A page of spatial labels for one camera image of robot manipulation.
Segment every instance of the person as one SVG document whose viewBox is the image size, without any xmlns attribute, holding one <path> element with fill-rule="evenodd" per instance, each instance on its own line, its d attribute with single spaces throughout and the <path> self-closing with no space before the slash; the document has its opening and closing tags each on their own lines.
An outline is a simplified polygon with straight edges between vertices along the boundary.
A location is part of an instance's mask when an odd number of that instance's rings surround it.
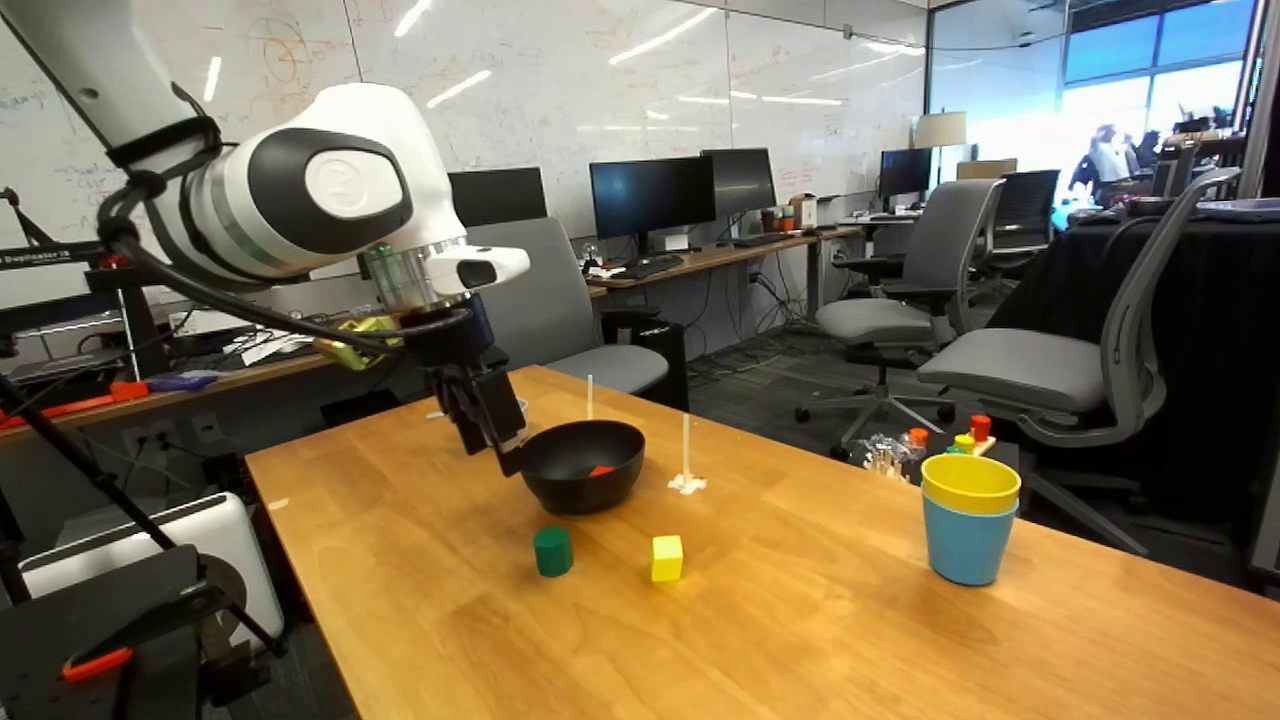
<svg viewBox="0 0 1280 720">
<path fill-rule="evenodd" d="M 1086 142 L 1086 162 L 1097 167 L 1097 201 L 1114 203 L 1130 188 L 1128 151 L 1114 142 L 1114 125 L 1100 125 Z"/>
</svg>

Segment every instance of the small cube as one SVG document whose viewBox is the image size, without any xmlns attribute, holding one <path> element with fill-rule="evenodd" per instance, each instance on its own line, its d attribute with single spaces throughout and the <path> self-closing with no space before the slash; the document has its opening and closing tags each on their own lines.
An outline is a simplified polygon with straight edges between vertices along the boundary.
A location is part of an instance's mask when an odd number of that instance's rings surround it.
<svg viewBox="0 0 1280 720">
<path fill-rule="evenodd" d="M 682 578 L 682 542 L 680 535 L 653 535 L 653 584 L 676 584 Z"/>
</svg>

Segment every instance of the blue cup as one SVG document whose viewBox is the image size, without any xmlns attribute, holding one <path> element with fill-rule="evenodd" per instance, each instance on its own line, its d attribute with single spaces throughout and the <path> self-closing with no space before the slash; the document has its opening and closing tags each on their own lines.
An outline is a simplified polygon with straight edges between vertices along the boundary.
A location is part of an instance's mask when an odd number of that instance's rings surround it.
<svg viewBox="0 0 1280 720">
<path fill-rule="evenodd" d="M 935 578 L 969 590 L 995 584 L 1010 514 L 957 514 L 924 495 L 929 563 Z"/>
</svg>

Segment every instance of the yellow cup rim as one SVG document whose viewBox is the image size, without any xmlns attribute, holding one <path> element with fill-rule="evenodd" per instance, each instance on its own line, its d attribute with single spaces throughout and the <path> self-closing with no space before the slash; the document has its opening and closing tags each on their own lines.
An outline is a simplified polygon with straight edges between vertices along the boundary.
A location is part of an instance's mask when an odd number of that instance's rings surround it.
<svg viewBox="0 0 1280 720">
<path fill-rule="evenodd" d="M 935 472 L 929 472 L 941 466 L 986 466 L 1006 482 L 1006 488 L 995 488 L 995 491 L 957 488 L 946 482 L 935 482 Z M 957 509 L 957 514 L 1010 514 L 1021 500 L 1021 486 L 1023 482 L 1017 475 L 1017 468 L 986 462 L 986 455 L 929 455 L 918 466 L 918 491 L 943 509 Z"/>
</svg>

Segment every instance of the black bowl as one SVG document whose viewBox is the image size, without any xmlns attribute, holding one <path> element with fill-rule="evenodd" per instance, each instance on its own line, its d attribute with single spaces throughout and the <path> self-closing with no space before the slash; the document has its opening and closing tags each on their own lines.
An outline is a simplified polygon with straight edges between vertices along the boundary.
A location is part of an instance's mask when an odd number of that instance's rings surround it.
<svg viewBox="0 0 1280 720">
<path fill-rule="evenodd" d="M 628 500 L 644 432 L 614 422 L 556 426 L 521 449 L 521 475 L 556 516 L 603 514 Z"/>
</svg>

